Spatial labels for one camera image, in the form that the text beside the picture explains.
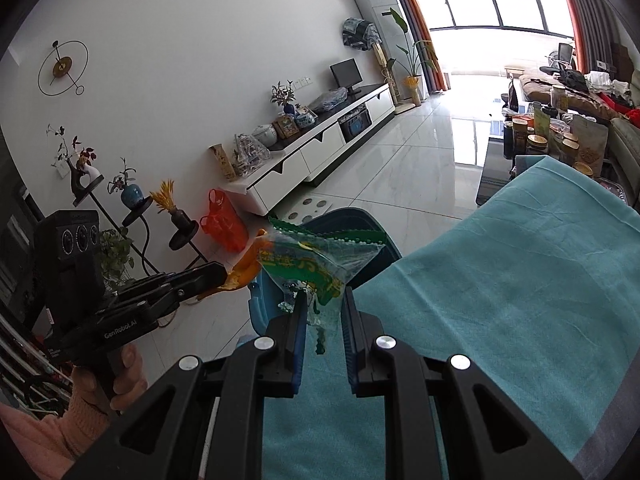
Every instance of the gray curtain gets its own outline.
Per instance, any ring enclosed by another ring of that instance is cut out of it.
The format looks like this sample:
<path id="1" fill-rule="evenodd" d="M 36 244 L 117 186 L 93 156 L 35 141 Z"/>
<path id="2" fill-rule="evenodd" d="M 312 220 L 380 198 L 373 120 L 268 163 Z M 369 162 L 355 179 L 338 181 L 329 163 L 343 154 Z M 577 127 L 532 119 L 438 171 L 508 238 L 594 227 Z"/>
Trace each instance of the gray curtain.
<path id="1" fill-rule="evenodd" d="M 399 3 L 402 6 L 402 9 L 404 10 L 404 15 L 406 16 L 406 20 L 407 20 L 407 25 L 409 25 L 409 30 L 411 30 L 411 35 L 414 38 L 414 41 L 430 39 L 430 38 L 422 37 L 422 34 L 420 33 L 415 23 L 415 18 L 412 13 L 412 7 L 407 3 L 407 0 L 399 0 Z M 418 54 L 420 55 L 420 60 L 422 61 L 422 72 L 425 75 L 424 80 L 429 90 L 429 93 L 435 92 L 436 90 L 438 90 L 438 85 L 434 78 L 433 70 L 429 66 L 425 65 L 426 61 L 429 59 L 429 54 L 427 52 L 427 49 L 424 46 L 419 45 Z"/>
<path id="2" fill-rule="evenodd" d="M 596 61 L 613 65 L 611 43 L 619 43 L 618 26 L 609 4 L 605 0 L 572 0 L 581 33 L 586 71 L 603 69 Z"/>

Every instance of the green sofa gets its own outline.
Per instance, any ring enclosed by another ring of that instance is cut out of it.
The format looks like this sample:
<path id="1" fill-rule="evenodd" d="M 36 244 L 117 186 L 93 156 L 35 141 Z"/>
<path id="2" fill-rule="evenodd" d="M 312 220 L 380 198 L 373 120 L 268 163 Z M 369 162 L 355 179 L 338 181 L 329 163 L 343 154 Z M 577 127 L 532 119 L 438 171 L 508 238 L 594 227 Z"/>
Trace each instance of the green sofa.
<path id="1" fill-rule="evenodd" d="M 631 82 L 631 97 L 640 107 L 640 71 L 636 70 Z M 633 196 L 631 206 L 640 210 L 640 130 L 624 119 L 611 120 L 609 151 L 615 156 L 629 181 Z"/>

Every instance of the teal tablecloth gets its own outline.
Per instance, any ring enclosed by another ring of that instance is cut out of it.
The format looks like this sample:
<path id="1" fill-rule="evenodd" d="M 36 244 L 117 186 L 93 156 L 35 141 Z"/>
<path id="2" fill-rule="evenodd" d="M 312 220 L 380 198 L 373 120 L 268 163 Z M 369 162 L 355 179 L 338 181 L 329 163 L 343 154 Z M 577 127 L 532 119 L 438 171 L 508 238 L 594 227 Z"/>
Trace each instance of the teal tablecloth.
<path id="1" fill-rule="evenodd" d="M 471 357 L 585 478 L 640 427 L 640 216 L 549 157 L 354 296 L 421 354 Z M 307 346 L 295 399 L 267 399 L 263 467 L 384 478 L 383 402 L 351 395 L 340 334 Z"/>

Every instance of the human hand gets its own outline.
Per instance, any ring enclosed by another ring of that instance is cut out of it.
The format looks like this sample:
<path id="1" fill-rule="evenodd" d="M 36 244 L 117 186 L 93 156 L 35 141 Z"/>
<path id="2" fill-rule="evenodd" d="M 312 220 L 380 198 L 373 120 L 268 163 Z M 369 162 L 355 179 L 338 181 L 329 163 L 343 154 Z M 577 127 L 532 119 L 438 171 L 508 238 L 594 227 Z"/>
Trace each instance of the human hand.
<path id="1" fill-rule="evenodd" d="M 113 391 L 116 396 L 111 399 L 110 405 L 112 410 L 123 412 L 146 391 L 148 384 L 142 373 L 142 356 L 133 343 L 122 347 L 120 357 L 124 370 L 113 381 Z M 82 399 L 97 406 L 98 399 L 95 391 L 98 381 L 95 375 L 87 368 L 76 366 L 71 372 L 71 379 L 74 382 L 74 390 Z"/>

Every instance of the red box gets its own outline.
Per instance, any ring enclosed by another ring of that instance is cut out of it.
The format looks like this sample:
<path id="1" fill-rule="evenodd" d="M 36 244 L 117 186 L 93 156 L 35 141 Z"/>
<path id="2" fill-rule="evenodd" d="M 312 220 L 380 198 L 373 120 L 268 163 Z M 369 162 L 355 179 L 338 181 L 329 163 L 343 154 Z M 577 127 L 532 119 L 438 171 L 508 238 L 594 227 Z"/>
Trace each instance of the red box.
<path id="1" fill-rule="evenodd" d="M 615 102 L 613 99 L 611 99 L 611 97 L 609 97 L 608 95 L 606 95 L 603 92 L 600 92 L 599 94 L 600 99 L 602 99 L 604 102 L 606 102 L 607 106 L 609 108 L 611 108 L 612 110 L 617 111 L 619 114 L 624 114 L 626 115 L 627 112 L 630 112 L 633 108 L 627 108 L 626 106 L 623 105 L 619 105 L 617 102 Z"/>

